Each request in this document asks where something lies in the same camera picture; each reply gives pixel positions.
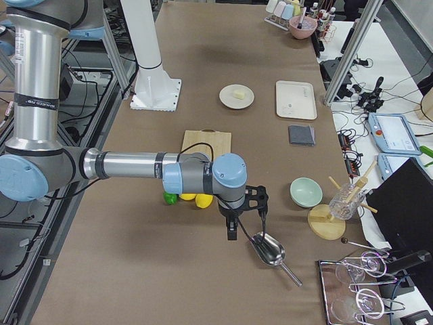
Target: mint green bowl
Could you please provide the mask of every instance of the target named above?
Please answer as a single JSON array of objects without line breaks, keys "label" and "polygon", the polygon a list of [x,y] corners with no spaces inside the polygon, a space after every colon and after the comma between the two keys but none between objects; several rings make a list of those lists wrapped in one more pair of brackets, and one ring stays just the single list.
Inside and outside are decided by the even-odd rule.
[{"label": "mint green bowl", "polygon": [[300,207],[311,208],[322,201],[323,192],[318,183],[310,178],[301,177],[290,185],[290,196]]}]

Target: white desk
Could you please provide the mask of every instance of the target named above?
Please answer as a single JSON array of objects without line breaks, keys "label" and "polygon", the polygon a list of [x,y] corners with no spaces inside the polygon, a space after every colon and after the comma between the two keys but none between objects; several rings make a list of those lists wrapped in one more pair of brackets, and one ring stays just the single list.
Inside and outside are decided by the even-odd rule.
[{"label": "white desk", "polygon": [[[352,26],[352,22],[334,22],[334,26],[336,27],[334,37],[329,43],[324,43],[325,51],[321,53],[321,58],[319,61],[335,59],[339,56],[342,56],[340,49],[349,29]],[[428,127],[424,127],[411,124],[414,134],[425,134],[432,132],[433,123],[427,120],[419,120],[416,113],[411,112],[413,110],[419,109],[419,105],[414,104],[413,102],[419,103],[422,99],[422,94],[419,91],[415,91],[408,96],[405,96],[406,94],[416,90],[417,86],[412,78],[408,78],[410,77],[410,73],[407,71],[405,65],[401,61],[396,50],[393,48],[384,30],[378,23],[373,23],[371,25],[370,30],[358,51],[358,56],[362,60],[371,58],[373,60],[373,66],[371,68],[357,66],[358,70],[356,67],[352,68],[351,72],[354,76],[352,81],[354,84],[359,83],[366,89],[373,89],[378,77],[382,76],[384,78],[384,82],[382,83],[381,88],[384,90],[393,88],[392,90],[388,91],[389,93],[383,93],[382,99],[385,100],[385,102],[384,105],[378,110],[378,113],[402,114],[408,112],[405,114],[405,116],[409,122],[429,125]],[[408,79],[394,87],[399,81],[402,81],[406,78]],[[401,98],[393,99],[394,96],[391,94],[405,96],[405,98],[413,102],[409,102]],[[334,112],[341,112],[341,114],[334,114],[334,122],[337,130],[353,128],[357,130],[357,133],[362,134],[363,126],[356,124],[356,116],[351,114],[352,106],[355,106],[357,99],[358,95],[353,95],[351,99],[345,98],[344,102],[334,102],[332,104],[331,109]],[[420,145],[425,145],[429,148],[433,147],[433,136],[418,137],[417,139]],[[360,174],[362,175],[373,162],[373,160],[376,159],[376,156],[380,153],[380,150],[376,146],[370,134],[367,137],[360,137],[357,139],[354,149],[356,149],[357,152],[362,152],[364,154],[362,157],[362,166],[360,168]],[[431,158],[427,157],[426,155],[421,155],[420,159],[424,164],[431,161]],[[426,171],[430,177],[433,177],[433,167],[427,168]],[[376,188],[383,182],[380,171],[377,167],[369,174],[368,178],[369,182],[365,189]],[[365,211],[362,222],[366,239],[372,244],[374,242],[380,241],[380,231],[377,225],[374,227],[375,221],[369,211]],[[420,296],[419,291],[416,288],[414,292],[399,296],[398,300],[402,301],[406,305],[406,310],[395,313],[394,318],[396,320],[394,324],[401,324],[398,318],[419,310],[426,309],[432,313],[432,310]]]}]

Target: black monitor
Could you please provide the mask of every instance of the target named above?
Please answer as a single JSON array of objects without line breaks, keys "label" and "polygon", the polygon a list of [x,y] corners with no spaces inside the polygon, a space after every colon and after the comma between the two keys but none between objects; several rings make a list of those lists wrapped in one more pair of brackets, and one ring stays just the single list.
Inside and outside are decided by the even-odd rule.
[{"label": "black monitor", "polygon": [[[420,250],[433,254],[433,181],[410,158],[367,196],[369,206],[397,258]],[[433,309],[433,261],[407,270]]]}]

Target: green vegetable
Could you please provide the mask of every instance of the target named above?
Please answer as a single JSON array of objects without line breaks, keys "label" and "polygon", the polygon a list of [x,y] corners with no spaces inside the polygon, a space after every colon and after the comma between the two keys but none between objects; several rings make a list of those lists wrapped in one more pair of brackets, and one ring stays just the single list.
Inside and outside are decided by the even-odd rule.
[{"label": "green vegetable", "polygon": [[176,204],[177,194],[171,194],[171,193],[164,192],[163,196],[164,196],[164,200],[165,200],[165,202],[167,202],[167,204],[169,204],[169,205]]}]

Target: blue joint cap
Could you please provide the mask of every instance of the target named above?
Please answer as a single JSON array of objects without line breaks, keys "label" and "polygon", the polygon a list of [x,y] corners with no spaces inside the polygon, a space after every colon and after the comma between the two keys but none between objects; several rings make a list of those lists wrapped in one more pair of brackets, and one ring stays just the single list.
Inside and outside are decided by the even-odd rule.
[{"label": "blue joint cap", "polygon": [[246,164],[236,154],[223,154],[215,159],[212,172],[214,178],[227,188],[239,188],[246,183]]},{"label": "blue joint cap", "polygon": [[45,0],[5,0],[7,5],[17,8],[33,7],[34,5],[38,5],[44,1]]},{"label": "blue joint cap", "polygon": [[69,32],[70,39],[80,39],[83,41],[99,41],[105,35],[104,27],[89,28],[89,29],[72,29]]},{"label": "blue joint cap", "polygon": [[15,53],[15,47],[9,43],[0,41],[0,50],[5,56],[11,56]]},{"label": "blue joint cap", "polygon": [[164,166],[162,172],[162,185],[167,193],[182,194],[182,170],[181,165],[178,162]]},{"label": "blue joint cap", "polygon": [[32,162],[4,154],[0,156],[0,192],[15,201],[31,201],[48,193],[48,182]]}]

